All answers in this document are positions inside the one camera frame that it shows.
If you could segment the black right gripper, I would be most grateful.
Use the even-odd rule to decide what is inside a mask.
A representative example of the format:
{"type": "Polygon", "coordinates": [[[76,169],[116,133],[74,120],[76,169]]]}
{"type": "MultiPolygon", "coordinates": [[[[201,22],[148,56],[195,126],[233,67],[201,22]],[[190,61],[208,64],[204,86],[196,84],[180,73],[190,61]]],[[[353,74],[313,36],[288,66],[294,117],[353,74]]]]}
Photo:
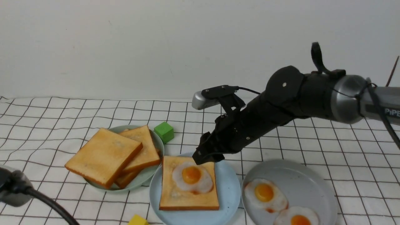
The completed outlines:
{"type": "Polygon", "coordinates": [[[196,165],[218,163],[223,154],[241,151],[278,126],[292,121],[294,114],[274,105],[267,94],[260,94],[242,110],[234,110],[215,119],[215,128],[202,138],[192,155],[196,165]]]}

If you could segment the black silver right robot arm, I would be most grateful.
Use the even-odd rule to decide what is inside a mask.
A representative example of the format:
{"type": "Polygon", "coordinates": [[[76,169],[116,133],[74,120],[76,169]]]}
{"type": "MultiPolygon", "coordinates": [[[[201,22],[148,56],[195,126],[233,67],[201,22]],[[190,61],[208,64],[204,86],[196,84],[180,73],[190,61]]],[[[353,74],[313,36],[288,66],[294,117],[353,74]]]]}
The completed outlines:
{"type": "Polygon", "coordinates": [[[215,119],[212,132],[204,133],[192,155],[197,165],[220,162],[236,154],[276,127],[295,119],[321,118],[354,124],[363,118],[382,121],[393,141],[399,137],[400,90],[375,87],[344,70],[303,74],[294,66],[277,70],[263,92],[245,103],[236,95],[239,86],[221,85],[194,93],[192,107],[203,110],[221,105],[225,113],[215,119]]]}

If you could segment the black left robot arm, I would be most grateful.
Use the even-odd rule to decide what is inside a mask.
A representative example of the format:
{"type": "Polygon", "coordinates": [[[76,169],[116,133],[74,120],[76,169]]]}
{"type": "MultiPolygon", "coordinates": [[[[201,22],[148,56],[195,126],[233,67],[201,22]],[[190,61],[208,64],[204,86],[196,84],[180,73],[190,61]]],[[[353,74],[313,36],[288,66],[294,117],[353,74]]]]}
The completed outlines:
{"type": "Polygon", "coordinates": [[[15,168],[1,165],[0,169],[0,200],[2,203],[18,208],[29,202],[32,197],[24,191],[32,188],[26,175],[15,168]]]}

